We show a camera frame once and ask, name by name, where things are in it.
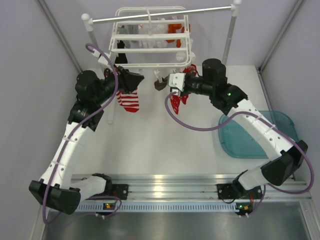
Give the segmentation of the brown grey sock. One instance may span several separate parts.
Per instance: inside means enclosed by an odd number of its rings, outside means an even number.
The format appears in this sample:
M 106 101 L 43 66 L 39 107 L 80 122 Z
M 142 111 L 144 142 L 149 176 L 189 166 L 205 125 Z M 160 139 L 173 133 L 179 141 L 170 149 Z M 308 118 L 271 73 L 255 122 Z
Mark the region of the brown grey sock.
M 157 90 L 157 91 L 162 91 L 164 88 L 166 88 L 168 84 L 168 78 L 162 78 L 162 81 L 159 81 L 159 80 L 156 80 L 154 82 L 154 88 Z

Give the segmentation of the white clip sock hanger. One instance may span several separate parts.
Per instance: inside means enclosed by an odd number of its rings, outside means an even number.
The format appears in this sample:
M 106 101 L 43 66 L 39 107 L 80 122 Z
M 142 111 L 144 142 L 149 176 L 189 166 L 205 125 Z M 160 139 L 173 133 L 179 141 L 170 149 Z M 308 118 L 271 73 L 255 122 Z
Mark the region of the white clip sock hanger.
M 118 55 L 125 53 L 127 69 L 151 69 L 157 72 L 164 70 L 182 71 L 194 63 L 196 55 L 192 52 L 193 40 L 188 15 L 174 15 L 174 12 L 185 10 L 182 6 L 149 6 L 122 7 L 116 17 L 143 15 L 141 19 L 121 20 L 115 22 L 109 43 L 109 52 Z M 168 33 L 169 24 L 182 24 L 184 33 Z M 121 25 L 138 25 L 138 34 L 119 34 Z M 182 40 L 182 46 L 166 40 Z M 124 49 L 117 49 L 117 41 L 125 43 Z

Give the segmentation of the red snowflake sock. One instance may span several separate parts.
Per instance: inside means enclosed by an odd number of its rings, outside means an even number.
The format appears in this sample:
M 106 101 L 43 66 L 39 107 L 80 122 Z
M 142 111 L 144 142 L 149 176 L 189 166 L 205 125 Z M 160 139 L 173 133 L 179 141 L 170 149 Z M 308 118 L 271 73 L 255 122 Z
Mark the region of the red snowflake sock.
M 179 114 L 179 108 L 181 104 L 181 97 L 178 95 L 172 95 L 170 98 L 171 107 L 176 115 Z

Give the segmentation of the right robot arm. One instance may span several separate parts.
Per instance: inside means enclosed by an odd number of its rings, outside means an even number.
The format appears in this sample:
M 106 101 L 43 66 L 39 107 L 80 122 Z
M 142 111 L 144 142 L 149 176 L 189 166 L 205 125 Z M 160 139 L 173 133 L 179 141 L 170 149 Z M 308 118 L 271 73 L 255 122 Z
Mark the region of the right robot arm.
M 184 73 L 178 80 L 183 86 L 180 91 L 182 95 L 209 97 L 216 109 L 246 130 L 266 153 L 268 162 L 243 171 L 233 180 L 231 185 L 238 198 L 246 198 L 253 188 L 261 185 L 270 185 L 279 190 L 307 160 L 307 143 L 303 140 L 294 141 L 268 121 L 245 92 L 228 82 L 226 66 L 220 60 L 204 60 L 201 76 Z

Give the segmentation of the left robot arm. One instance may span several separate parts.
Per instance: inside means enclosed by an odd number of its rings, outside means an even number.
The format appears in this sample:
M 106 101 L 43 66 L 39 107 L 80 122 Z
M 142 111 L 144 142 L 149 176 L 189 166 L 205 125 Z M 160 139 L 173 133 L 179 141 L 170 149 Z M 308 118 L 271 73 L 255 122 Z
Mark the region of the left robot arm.
M 44 174 L 29 185 L 30 193 L 43 208 L 71 215 L 80 202 L 95 195 L 107 199 L 113 194 L 112 179 L 106 174 L 94 173 L 76 183 L 72 183 L 72 176 L 87 141 L 104 114 L 102 107 L 117 93 L 133 93 L 144 78 L 122 66 L 117 66 L 115 72 L 106 68 L 103 79 L 92 70 L 78 74 L 76 102 L 70 110 L 61 143 Z

